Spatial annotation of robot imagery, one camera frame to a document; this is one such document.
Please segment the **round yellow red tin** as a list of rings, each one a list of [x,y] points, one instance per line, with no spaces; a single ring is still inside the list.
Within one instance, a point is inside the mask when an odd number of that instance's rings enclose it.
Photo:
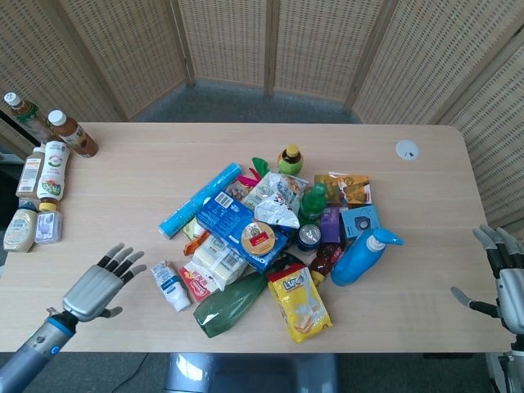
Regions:
[[[250,255],[267,255],[274,248],[275,243],[274,231],[266,223],[255,221],[242,230],[241,244]]]

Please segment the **light blue small box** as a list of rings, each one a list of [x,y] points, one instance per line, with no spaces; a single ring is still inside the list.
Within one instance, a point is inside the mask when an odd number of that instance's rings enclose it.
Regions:
[[[340,210],[342,232],[348,242],[357,239],[361,233],[380,228],[380,221],[374,205]]]

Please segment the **white crumpled snack bag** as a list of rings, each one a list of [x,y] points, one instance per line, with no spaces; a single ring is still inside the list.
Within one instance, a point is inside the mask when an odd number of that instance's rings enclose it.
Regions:
[[[265,198],[254,208],[256,220],[268,225],[298,229],[300,221],[286,199],[279,193]]]

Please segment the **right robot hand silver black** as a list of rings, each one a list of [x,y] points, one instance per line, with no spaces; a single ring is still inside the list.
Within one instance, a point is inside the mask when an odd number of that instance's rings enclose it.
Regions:
[[[524,244],[503,228],[486,224],[472,230],[482,244],[495,278],[494,305],[473,300],[457,287],[451,293],[462,305],[492,318],[515,335],[524,335]]]

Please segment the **light blue plastic roll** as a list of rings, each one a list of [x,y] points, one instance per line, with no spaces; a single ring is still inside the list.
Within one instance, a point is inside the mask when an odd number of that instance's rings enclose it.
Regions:
[[[159,232],[167,238],[172,238],[181,230],[204,205],[205,199],[215,197],[230,183],[233,183],[242,173],[242,168],[237,163],[231,163],[217,176],[209,181],[196,194],[191,196],[184,205],[178,208],[170,217],[166,218],[158,227]]]

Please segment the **orange snack wrapper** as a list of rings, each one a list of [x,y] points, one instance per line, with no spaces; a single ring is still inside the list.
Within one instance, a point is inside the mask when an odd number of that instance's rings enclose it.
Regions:
[[[193,255],[194,252],[206,241],[209,235],[210,233],[208,231],[204,231],[199,237],[191,240],[185,245],[183,254],[185,256]]]

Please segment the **green bottle yellow cap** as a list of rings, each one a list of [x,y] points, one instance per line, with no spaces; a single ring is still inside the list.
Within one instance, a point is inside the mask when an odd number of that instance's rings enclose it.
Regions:
[[[278,157],[278,171],[297,176],[303,167],[304,157],[296,144],[288,145]]]

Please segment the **gold orange snack packet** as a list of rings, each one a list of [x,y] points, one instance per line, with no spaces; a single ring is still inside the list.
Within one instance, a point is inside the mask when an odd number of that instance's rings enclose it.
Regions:
[[[315,183],[326,188],[329,206],[364,206],[372,204],[370,177],[362,174],[316,174]]]

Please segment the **purple bottle yellow cap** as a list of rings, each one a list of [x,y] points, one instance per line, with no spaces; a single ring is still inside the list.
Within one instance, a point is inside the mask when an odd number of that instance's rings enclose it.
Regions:
[[[34,241],[37,244],[54,244],[62,239],[63,215],[58,210],[58,201],[43,199],[39,204]]]

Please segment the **green tea bottle white cap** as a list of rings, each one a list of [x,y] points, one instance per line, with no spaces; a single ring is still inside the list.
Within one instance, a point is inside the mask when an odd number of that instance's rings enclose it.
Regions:
[[[4,102],[11,108],[16,121],[40,143],[55,139],[52,126],[39,107],[31,101],[23,100],[14,92],[6,93]]]

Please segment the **white bottle green label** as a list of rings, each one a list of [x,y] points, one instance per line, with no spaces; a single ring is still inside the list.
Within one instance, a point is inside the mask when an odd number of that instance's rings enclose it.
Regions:
[[[66,164],[70,149],[64,142],[48,142],[44,149],[43,169],[38,181],[37,198],[59,201],[65,188]]]

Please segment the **beige bottle orange label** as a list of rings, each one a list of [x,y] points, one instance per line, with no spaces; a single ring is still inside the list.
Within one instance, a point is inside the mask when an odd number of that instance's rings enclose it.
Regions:
[[[16,196],[23,199],[36,199],[38,181],[43,170],[45,145],[35,147],[24,163]]]

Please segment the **brown tea bottle white cap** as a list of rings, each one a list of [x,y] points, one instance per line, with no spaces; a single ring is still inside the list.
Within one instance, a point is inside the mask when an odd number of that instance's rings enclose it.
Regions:
[[[97,143],[74,118],[56,109],[49,112],[47,119],[56,134],[79,155],[90,158],[98,153]]]

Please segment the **yellow green small packet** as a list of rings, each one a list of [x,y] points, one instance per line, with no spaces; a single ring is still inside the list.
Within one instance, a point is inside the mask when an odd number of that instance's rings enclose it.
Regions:
[[[199,238],[206,230],[193,217],[182,229],[183,234],[191,242]]]

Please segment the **blue pump dispenser bottle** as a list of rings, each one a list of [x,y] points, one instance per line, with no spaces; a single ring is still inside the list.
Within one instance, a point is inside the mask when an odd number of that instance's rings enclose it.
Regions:
[[[361,233],[333,267],[330,274],[332,282],[339,287],[356,282],[381,259],[388,245],[403,244],[403,239],[384,228]]]

